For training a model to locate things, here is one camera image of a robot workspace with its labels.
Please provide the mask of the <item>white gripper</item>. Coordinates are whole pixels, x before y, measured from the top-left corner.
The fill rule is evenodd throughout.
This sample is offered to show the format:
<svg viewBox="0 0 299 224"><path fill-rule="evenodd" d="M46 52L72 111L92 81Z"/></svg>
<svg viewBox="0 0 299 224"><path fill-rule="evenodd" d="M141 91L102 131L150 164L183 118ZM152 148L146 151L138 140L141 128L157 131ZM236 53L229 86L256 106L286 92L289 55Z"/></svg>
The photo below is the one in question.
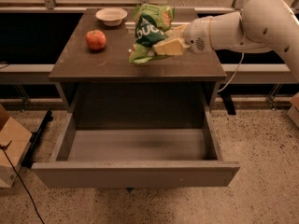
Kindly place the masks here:
<svg viewBox="0 0 299 224"><path fill-rule="evenodd" d="M165 32L168 37L153 45L152 48L157 55L177 56L182 55L186 49L194 54L207 53L213 50L210 41L210 27L212 17L207 16L183 24Z"/></svg>

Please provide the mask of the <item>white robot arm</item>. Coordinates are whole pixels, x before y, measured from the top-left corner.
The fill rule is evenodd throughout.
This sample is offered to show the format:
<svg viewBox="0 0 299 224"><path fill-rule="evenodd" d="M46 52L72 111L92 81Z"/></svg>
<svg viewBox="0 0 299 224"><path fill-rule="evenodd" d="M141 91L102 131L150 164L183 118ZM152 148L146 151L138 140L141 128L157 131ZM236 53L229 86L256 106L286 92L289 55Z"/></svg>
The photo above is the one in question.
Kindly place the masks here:
<svg viewBox="0 0 299 224"><path fill-rule="evenodd" d="M172 29L152 49L161 56L178 56L186 50L194 54L273 50L299 79L299 20L283 0L249 0L240 11L198 18Z"/></svg>

